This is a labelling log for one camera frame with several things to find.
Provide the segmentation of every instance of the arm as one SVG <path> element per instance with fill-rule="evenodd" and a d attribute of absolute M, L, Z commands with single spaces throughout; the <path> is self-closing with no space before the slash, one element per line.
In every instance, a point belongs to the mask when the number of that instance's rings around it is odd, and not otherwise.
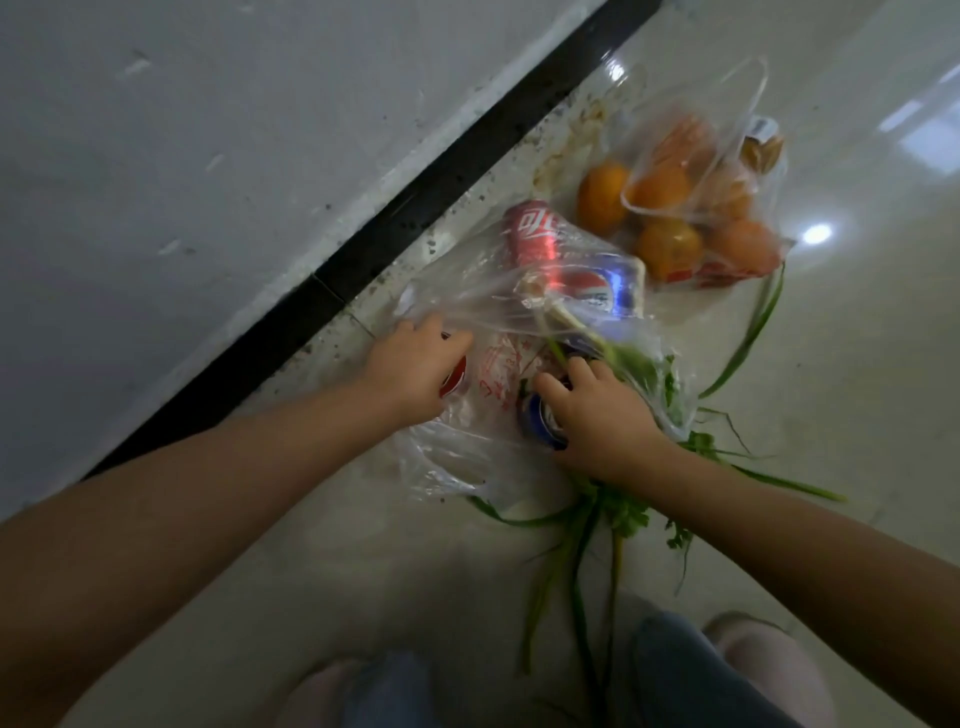
<path fill-rule="evenodd" d="M 443 410 L 466 332 L 401 323 L 360 377 L 144 455 L 0 524 L 0 723 L 55 724 L 320 481 Z"/>
<path fill-rule="evenodd" d="M 906 708 L 956 724 L 960 569 L 677 447 L 606 364 L 574 358 L 569 376 L 572 392 L 536 382 L 569 439 L 568 467 L 682 523 Z"/>

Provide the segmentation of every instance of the white wall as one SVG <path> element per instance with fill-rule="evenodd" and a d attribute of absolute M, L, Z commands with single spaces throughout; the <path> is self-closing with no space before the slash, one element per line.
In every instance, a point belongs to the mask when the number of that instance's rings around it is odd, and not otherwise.
<path fill-rule="evenodd" d="M 3 3 L 0 517 L 122 441 L 599 5 Z"/>

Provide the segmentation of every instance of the jeans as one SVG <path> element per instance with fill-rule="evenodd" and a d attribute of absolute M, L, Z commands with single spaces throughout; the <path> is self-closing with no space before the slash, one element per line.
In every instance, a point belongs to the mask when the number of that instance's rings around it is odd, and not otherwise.
<path fill-rule="evenodd" d="M 618 664 L 615 723 L 630 728 L 800 728 L 761 695 L 679 615 L 644 619 Z M 344 706 L 343 728 L 437 728 L 429 669 L 411 653 L 363 668 Z"/>

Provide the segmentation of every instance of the hand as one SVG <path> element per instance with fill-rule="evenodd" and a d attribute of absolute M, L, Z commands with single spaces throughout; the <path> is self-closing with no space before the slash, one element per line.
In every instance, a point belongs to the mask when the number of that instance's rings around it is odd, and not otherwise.
<path fill-rule="evenodd" d="M 647 403 L 607 364 L 574 356 L 567 374 L 572 391 L 549 374 L 534 378 L 534 389 L 566 434 L 566 449 L 557 452 L 562 465 L 622 486 L 636 481 L 645 462 L 669 453 L 673 445 Z"/>
<path fill-rule="evenodd" d="M 440 388 L 473 343 L 469 331 L 443 338 L 444 319 L 427 316 L 418 327 L 401 321 L 392 334 L 380 339 L 367 357 L 361 379 L 396 414 L 396 427 L 424 423 L 440 416 L 444 401 Z"/>

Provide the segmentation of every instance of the left hand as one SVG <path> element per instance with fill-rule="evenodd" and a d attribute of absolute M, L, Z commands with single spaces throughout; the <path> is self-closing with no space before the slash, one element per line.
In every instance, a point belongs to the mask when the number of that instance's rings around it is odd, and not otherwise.
<path fill-rule="evenodd" d="M 361 379 L 376 395 L 391 403 L 396 426 L 418 425 L 440 416 L 440 387 L 473 343 L 469 331 L 443 338 L 444 319 L 427 316 L 418 327 L 401 321 L 379 339 L 367 357 Z"/>

